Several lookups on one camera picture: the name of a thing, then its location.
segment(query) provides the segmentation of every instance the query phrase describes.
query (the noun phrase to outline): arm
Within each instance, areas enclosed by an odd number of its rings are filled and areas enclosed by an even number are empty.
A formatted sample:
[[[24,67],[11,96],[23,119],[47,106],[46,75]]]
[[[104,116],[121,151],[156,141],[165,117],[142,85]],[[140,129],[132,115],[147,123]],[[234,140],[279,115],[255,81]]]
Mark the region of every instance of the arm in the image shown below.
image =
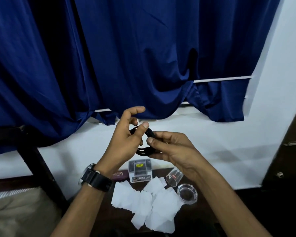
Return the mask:
[[[144,111],[144,107],[132,107],[124,111],[106,152],[94,167],[95,170],[111,178],[123,163],[134,156],[138,146],[142,144],[141,138],[149,124],[142,123],[133,135],[130,135],[129,124],[137,125],[137,119],[132,115]],[[104,194],[94,187],[83,184],[51,236],[90,236]]]
[[[228,237],[270,237],[221,174],[198,152],[186,135],[154,132],[148,145],[162,153],[151,158],[170,161],[197,183]]]

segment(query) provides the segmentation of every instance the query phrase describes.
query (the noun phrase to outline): glass ashtray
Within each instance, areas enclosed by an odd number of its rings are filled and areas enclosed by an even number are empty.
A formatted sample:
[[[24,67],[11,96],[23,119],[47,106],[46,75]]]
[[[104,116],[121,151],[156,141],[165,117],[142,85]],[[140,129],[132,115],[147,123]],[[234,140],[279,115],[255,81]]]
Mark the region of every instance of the glass ashtray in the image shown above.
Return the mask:
[[[190,184],[181,184],[177,190],[178,196],[185,204],[194,204],[197,202],[197,191]]]

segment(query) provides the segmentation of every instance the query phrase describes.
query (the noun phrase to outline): watch strap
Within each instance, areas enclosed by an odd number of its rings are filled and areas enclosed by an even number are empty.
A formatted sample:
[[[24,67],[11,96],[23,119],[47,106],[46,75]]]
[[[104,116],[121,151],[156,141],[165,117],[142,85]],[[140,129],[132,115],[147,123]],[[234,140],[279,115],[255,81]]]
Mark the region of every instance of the watch strap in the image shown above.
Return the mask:
[[[101,175],[98,171],[92,169],[87,169],[82,177],[83,182],[88,183],[92,187],[107,192],[110,190],[112,185],[112,180]]]

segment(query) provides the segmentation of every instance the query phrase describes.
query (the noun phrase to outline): watch face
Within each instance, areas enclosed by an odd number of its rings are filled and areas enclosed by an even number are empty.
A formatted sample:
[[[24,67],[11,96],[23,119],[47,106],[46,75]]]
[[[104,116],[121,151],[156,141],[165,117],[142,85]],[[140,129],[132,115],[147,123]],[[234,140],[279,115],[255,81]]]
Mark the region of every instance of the watch face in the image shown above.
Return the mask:
[[[81,175],[81,177],[79,179],[78,185],[82,185],[82,183],[83,183],[83,179],[82,179],[83,175],[85,174],[85,172],[87,171],[87,169],[91,169],[93,166],[94,166],[94,163],[91,163],[91,164],[88,165],[87,168],[85,168],[85,170],[82,172],[82,175]]]

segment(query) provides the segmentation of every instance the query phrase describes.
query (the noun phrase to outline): hand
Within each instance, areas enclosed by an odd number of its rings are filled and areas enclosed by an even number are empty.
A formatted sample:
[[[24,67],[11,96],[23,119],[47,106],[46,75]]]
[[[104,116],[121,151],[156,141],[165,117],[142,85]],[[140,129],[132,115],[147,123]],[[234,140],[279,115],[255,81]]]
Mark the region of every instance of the hand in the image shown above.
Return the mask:
[[[157,139],[147,139],[147,144],[158,152],[149,156],[171,162],[189,179],[196,181],[197,167],[208,164],[185,134],[167,131],[154,132]]]
[[[142,145],[142,136],[149,127],[149,123],[142,123],[133,135],[129,132],[129,124],[138,125],[138,121],[132,115],[142,113],[146,109],[143,106],[135,106],[123,112],[116,125],[115,131],[104,155],[95,166],[101,174],[111,177],[126,161],[134,156],[138,146]]]

